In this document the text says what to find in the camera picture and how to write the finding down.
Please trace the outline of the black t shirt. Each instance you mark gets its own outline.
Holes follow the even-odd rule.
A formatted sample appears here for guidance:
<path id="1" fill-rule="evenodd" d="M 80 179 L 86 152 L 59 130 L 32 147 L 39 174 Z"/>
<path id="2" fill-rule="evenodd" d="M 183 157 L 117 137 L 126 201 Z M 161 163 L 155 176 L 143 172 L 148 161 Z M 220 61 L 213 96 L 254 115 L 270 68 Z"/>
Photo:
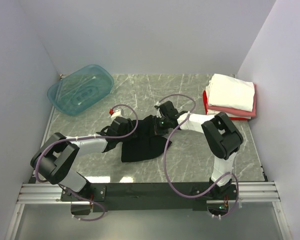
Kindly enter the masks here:
<path id="1" fill-rule="evenodd" d="M 164 153 L 167 139 L 155 133 L 155 119 L 155 116 L 149 115 L 138 121 L 135 136 L 122 143 L 122 163 L 152 160 Z"/>

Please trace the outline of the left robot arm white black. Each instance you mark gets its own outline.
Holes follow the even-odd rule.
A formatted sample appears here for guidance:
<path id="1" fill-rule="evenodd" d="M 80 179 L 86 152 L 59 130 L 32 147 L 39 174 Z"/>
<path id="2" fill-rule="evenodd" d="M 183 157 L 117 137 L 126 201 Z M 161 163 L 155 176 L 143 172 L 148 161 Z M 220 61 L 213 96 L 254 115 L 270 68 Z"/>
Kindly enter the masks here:
<path id="1" fill-rule="evenodd" d="M 30 161 L 37 181 L 39 176 L 52 185 L 60 185 L 65 191 L 72 191 L 78 201 L 93 198 L 91 183 L 80 173 L 71 169 L 76 157 L 93 153 L 105 153 L 118 143 L 136 136 L 139 121 L 117 116 L 109 126 L 93 135 L 66 137 L 54 133 Z"/>

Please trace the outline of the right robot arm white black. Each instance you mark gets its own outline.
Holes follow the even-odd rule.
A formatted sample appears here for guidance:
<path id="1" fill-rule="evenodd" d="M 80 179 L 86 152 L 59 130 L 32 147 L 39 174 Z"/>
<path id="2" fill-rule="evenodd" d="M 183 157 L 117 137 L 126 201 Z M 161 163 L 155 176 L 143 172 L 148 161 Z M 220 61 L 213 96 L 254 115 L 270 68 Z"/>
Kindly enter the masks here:
<path id="1" fill-rule="evenodd" d="M 190 111 L 178 112 L 171 101 L 157 102 L 155 105 L 163 123 L 164 129 L 172 129 L 163 150 L 163 169 L 170 188 L 179 196 L 187 199 L 200 198 L 210 194 L 212 198 L 220 200 L 231 191 L 234 159 L 244 139 L 232 120 L 224 112 L 216 115 L 195 114 Z M 168 145 L 177 130 L 194 131 L 204 134 L 210 151 L 214 155 L 213 171 L 210 186 L 202 193 L 187 195 L 178 191 L 171 182 L 166 164 Z"/>

